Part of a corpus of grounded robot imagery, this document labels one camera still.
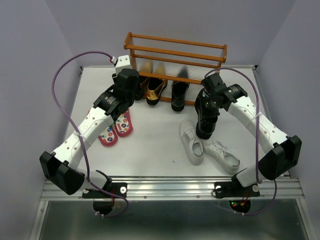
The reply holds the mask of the gold loafer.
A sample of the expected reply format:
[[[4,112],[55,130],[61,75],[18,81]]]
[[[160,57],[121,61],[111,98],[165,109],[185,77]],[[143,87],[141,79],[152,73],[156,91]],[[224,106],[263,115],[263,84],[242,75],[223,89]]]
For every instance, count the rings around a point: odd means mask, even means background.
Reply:
[[[145,72],[153,73],[153,63],[151,61],[146,62]],[[155,69],[155,74],[165,75],[165,67],[163,64],[158,64]],[[146,102],[150,106],[155,106],[159,101],[162,92],[167,87],[168,80],[164,78],[157,77],[147,77],[147,87],[146,87]]]
[[[139,72],[152,73],[153,72],[153,62],[151,60],[146,61],[140,67]],[[140,85],[144,89],[144,94],[145,94],[145,88],[146,88],[147,82],[148,82],[148,77],[141,76],[141,75],[139,76],[138,85]]]

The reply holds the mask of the black loafer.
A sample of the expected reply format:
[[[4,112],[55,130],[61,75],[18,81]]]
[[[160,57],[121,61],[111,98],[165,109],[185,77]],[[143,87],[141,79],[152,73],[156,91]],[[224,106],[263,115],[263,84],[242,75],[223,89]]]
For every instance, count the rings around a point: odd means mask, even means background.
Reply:
[[[171,108],[180,112],[185,107],[185,96],[190,86],[189,82],[173,81],[171,85]]]
[[[202,89],[195,100],[195,111],[198,115],[197,124],[196,124],[196,135],[198,138],[203,140],[208,140],[216,128],[216,123],[218,117],[204,117],[204,110],[201,108],[201,94],[203,93]]]

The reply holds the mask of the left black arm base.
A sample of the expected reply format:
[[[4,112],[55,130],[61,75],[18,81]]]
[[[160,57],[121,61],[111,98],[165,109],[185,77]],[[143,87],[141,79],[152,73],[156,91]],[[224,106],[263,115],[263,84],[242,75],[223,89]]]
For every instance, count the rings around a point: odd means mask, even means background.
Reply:
[[[103,186],[92,182],[82,190],[82,198],[93,200],[92,209],[96,216],[111,218],[122,215],[129,207],[127,200],[128,184],[126,182],[113,182],[112,178],[102,171],[96,170],[102,177]]]

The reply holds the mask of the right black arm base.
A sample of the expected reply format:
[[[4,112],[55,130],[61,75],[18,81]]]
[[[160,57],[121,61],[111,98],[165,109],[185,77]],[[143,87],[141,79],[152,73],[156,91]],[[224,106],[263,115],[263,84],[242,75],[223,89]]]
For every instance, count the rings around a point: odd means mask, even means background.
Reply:
[[[257,183],[242,186],[236,176],[232,176],[231,181],[215,182],[211,195],[216,199],[230,198],[228,201],[230,210],[244,216],[251,209],[251,198],[260,196],[260,189]]]

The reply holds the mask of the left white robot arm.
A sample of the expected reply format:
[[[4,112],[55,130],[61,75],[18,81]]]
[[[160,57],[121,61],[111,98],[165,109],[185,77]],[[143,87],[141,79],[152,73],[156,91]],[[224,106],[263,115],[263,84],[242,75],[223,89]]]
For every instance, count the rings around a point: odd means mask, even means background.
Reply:
[[[88,180],[88,175],[78,170],[80,161],[88,158],[87,150],[100,134],[133,105],[139,79],[135,69],[122,69],[67,140],[52,152],[40,155],[44,176],[67,195],[77,192]]]

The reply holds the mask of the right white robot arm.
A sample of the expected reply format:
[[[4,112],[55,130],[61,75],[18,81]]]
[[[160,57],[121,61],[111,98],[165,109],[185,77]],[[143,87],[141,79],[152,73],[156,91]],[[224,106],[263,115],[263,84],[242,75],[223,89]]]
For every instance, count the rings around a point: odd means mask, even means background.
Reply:
[[[224,109],[234,116],[255,138],[255,149],[265,155],[255,155],[251,167],[236,173],[230,182],[231,192],[242,195],[248,187],[262,180],[275,180],[298,164],[302,141],[277,128],[260,111],[259,102],[253,102],[248,93],[238,84],[226,86],[218,73],[206,75],[201,81],[195,109],[198,114],[196,135],[208,140],[216,128],[219,110]]]

